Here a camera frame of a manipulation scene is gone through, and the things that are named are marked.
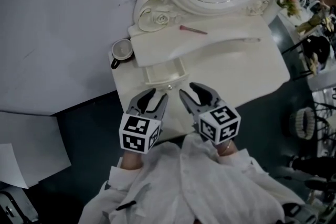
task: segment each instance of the white cup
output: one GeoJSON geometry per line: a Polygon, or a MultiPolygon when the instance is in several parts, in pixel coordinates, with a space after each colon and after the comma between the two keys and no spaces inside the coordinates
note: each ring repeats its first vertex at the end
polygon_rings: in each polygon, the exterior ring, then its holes
{"type": "Polygon", "coordinates": [[[132,44],[128,39],[120,39],[112,45],[114,57],[111,68],[116,69],[122,61],[130,60],[133,55],[132,44]]]}

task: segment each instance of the cup rim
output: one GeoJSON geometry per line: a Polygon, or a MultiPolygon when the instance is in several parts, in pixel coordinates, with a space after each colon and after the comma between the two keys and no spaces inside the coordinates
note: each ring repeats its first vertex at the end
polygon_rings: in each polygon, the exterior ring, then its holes
{"type": "Polygon", "coordinates": [[[119,40],[117,40],[115,43],[113,43],[112,44],[112,56],[114,57],[114,59],[116,59],[116,60],[120,60],[120,61],[122,61],[122,60],[126,60],[126,59],[128,59],[128,58],[130,58],[131,56],[132,56],[132,54],[133,54],[133,47],[132,47],[132,42],[129,40],[129,39],[127,39],[127,38],[122,38],[122,39],[119,39],[119,40]],[[116,45],[116,44],[118,44],[118,43],[120,43],[120,42],[122,42],[122,41],[127,41],[130,45],[131,45],[131,51],[126,55],[126,56],[124,56],[124,57],[119,57],[119,56],[115,56],[114,55],[114,53],[113,53],[113,48],[114,48],[114,46],[116,45]]]}

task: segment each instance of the gray wall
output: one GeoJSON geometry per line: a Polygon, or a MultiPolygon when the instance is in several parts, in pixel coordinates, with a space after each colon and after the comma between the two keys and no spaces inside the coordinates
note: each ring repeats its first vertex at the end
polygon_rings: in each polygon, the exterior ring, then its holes
{"type": "Polygon", "coordinates": [[[115,90],[107,51],[136,0],[0,0],[0,111],[50,115],[115,90]]]}

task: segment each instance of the marker cube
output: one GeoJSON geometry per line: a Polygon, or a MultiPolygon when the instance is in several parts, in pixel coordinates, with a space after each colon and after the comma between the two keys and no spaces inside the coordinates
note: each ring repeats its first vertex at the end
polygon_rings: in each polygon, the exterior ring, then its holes
{"type": "Polygon", "coordinates": [[[120,146],[124,150],[147,154],[159,139],[161,121],[124,113],[119,127],[120,146]]]}
{"type": "Polygon", "coordinates": [[[198,117],[198,130],[201,135],[218,145],[238,134],[241,117],[238,112],[223,104],[198,117]]]}

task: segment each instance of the pink pen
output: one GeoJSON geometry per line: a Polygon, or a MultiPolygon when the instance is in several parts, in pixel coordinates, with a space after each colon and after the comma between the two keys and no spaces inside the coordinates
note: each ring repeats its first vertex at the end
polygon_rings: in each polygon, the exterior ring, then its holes
{"type": "Polygon", "coordinates": [[[201,30],[197,30],[197,29],[194,29],[194,28],[189,28],[189,27],[186,27],[184,25],[180,26],[180,30],[187,30],[187,31],[191,31],[191,32],[195,32],[195,33],[199,33],[199,34],[203,34],[203,35],[208,34],[207,32],[203,32],[201,30]]]}

